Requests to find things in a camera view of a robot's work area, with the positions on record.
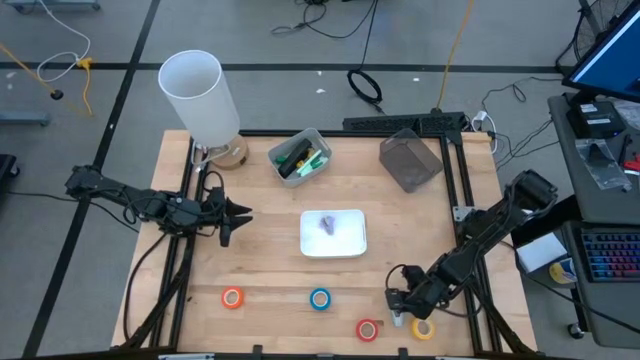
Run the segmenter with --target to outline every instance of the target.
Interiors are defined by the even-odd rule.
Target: yellow tape roll
[[[427,325],[426,334],[420,331],[421,323],[425,323]],[[413,333],[413,336],[415,336],[416,339],[418,340],[429,340],[436,333],[436,327],[435,325],[433,325],[433,323],[429,319],[427,320],[413,319],[413,321],[411,322],[411,333]]]

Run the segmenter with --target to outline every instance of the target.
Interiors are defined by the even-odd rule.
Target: lamp
[[[218,59],[208,52],[187,50],[171,56],[158,74],[160,89],[189,130],[194,147],[221,169],[244,164],[249,156],[245,140],[238,135],[240,118]]]

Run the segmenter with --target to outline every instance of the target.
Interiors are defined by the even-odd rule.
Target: keyboard
[[[342,127],[344,130],[390,133],[409,128],[421,136],[444,131],[460,131],[464,122],[463,112],[451,112],[346,118],[342,122]]]
[[[582,229],[580,240],[591,282],[640,282],[640,231]]]

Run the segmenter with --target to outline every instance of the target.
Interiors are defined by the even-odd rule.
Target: blue tape roll
[[[319,305],[318,303],[316,303],[315,297],[318,294],[324,294],[324,296],[327,298],[327,301],[322,305]],[[309,297],[309,302],[311,303],[311,307],[314,310],[318,310],[318,311],[327,310],[331,305],[331,294],[329,294],[329,291],[327,289],[317,288],[311,292],[311,296]]]

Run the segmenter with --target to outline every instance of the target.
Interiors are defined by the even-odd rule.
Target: cart wheel
[[[580,340],[584,337],[584,331],[580,329],[580,325],[578,323],[567,325],[567,331],[572,338],[576,340]]]
[[[18,175],[20,175],[20,168],[17,166],[14,166],[11,169],[11,171],[9,171],[9,177],[15,178],[15,177],[18,177]]]

